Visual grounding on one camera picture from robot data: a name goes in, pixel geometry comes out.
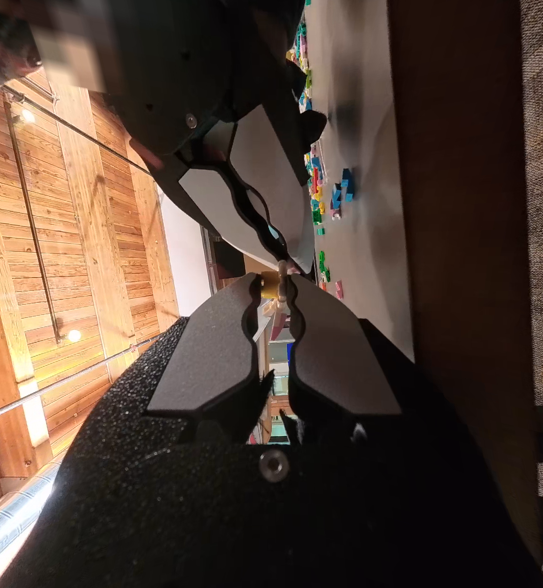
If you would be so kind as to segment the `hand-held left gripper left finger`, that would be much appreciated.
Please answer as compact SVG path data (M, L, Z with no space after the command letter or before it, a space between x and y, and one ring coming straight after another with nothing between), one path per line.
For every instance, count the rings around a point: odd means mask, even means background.
M248 273L194 311L150 399L148 414L196 417L258 384L253 336L259 305L260 275Z

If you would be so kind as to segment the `brown conduit pipe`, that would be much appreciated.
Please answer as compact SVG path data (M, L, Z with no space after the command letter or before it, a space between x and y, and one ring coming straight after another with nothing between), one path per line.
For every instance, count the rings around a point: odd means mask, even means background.
M28 191L27 182L26 182L26 178L25 178L25 170L24 170L24 166L22 163L21 155L20 155L18 139L17 139L17 135L16 135L16 130L14 127L13 116L11 113L10 100L6 96L3 97L3 107L4 107L4 115L6 118L7 126L9 127L9 135L10 135L11 145L12 145L12 149L13 149L14 158L16 161L19 182L20 182L21 191L23 194L23 200L25 203L28 225L30 227L30 231L32 234L34 250L35 250L36 257L37 257L41 280L43 283L43 290L44 290L44 294L46 297L48 313L49 313L50 320L51 320L51 326L53 328L53 333L54 333L56 344L58 346L62 346L63 345L63 338L62 338L62 335L60 334L59 325L57 323L57 317L55 314L55 307L53 305L53 299L52 299L51 292L50 292L50 285L48 283L48 277L47 277L47 272L46 272L46 268L44 265L43 254L42 254L42 251L40 248L39 236L37 233L36 223L34 220L34 214L32 211L32 203L30 200L30 194Z

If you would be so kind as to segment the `small lego figure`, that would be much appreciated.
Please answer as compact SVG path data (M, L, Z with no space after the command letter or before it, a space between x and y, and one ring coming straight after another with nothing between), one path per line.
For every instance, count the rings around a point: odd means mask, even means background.
M282 334L286 321L290 318L290 309L287 301L288 278L290 275L290 263L279 261L276 271L263 272L261 274L261 314L269 319L271 326L270 342L275 342Z

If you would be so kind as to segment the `silver air duct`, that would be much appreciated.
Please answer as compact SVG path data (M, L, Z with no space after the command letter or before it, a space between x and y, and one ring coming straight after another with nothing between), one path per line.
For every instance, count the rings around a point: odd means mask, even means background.
M29 478L21 489L0 499L0 555L39 518L53 490L63 457L63 454L58 456Z

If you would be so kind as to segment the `thin steel rod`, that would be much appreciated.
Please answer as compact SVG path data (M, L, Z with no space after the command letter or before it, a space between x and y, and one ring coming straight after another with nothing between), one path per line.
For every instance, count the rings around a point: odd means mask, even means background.
M129 158L125 157L121 153L115 151L114 149L112 149L111 147L106 145L105 143L102 143L97 138L84 132L84 130L77 128L76 126L74 126L70 122L66 121L62 117L55 114L54 112L48 110L47 108L45 108L42 105L38 104L37 102L33 101L32 99L27 97L23 92L19 92L19 91L15 90L7 85L1 85L0 90L9 93L11 95L11 97L16 99L19 103L27 104L28 106L33 107L34 109L38 110L40 113L45 114L46 116L50 117L51 119L53 119L57 123L68 128L69 130L75 132L77 135L83 137L84 139L90 141L91 143L94 143L96 146L103 149L104 151L110 153L115 158L118 158L118 159L122 160L123 162L129 164L130 166L134 167L135 169L141 171L142 173L145 173L146 175L151 176L151 172L148 171L143 166L136 164L135 162L133 162Z
M55 390L58 387L67 385L68 383L71 383L72 381L77 380L79 377L87 375L88 373L90 373L100 367L107 366L110 363L116 361L117 359L122 359L128 355L131 355L133 352L138 351L139 349L141 349L143 347L150 346L154 342L158 341L164 334L165 333L157 334L155 336L152 336L148 339L143 340L142 342L133 344L133 345L129 346L129 348L122 350L119 353L116 353L116 354L111 355L109 357L105 357L104 359L101 359L100 361L98 361L98 362L96 362L96 363L94 363L94 364L92 364L82 370L79 370L76 373L73 373L72 375L61 378L58 381L56 381L52 384L49 384L47 386L44 386L34 392L27 393L25 396L23 396L22 398L19 398L16 401L12 401L8 404L5 404L2 407L0 407L0 416L6 414L16 408L23 406L28 401L31 401L35 398L39 398L42 395L50 393L51 391Z

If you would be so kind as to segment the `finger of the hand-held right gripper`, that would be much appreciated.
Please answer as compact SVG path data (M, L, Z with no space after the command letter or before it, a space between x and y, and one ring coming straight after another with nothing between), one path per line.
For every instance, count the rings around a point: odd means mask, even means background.
M218 121L206 133L204 145L226 156L231 172L245 186L247 202L283 238L287 257L303 275L314 261L314 229L309 197L303 180L297 178L289 157L262 105L238 122Z
M231 187L227 176L215 168L190 168L179 182L223 240L267 268L278 269L275 254L266 248L260 234L266 234L274 245L279 242L255 195Z

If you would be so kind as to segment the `pile of assorted lego bricks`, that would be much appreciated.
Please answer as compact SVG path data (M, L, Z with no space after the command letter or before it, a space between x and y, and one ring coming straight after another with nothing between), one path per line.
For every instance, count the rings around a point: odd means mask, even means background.
M286 60L295 76L295 89L293 93L298 102L301 114L311 114L312 108L312 70L309 65L307 48L307 25L305 14L302 13L296 28L293 44L286 52ZM312 211L313 225L319 226L323 223L323 215L326 206L323 197L323 167L320 162L318 140L308 146L304 154L305 168L309 174L307 187L310 195L310 208Z

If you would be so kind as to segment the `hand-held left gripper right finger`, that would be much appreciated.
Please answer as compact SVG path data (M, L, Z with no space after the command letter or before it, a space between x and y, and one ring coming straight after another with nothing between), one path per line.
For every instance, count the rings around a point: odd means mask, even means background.
M401 414L356 315L300 275L289 276L290 374L352 416Z

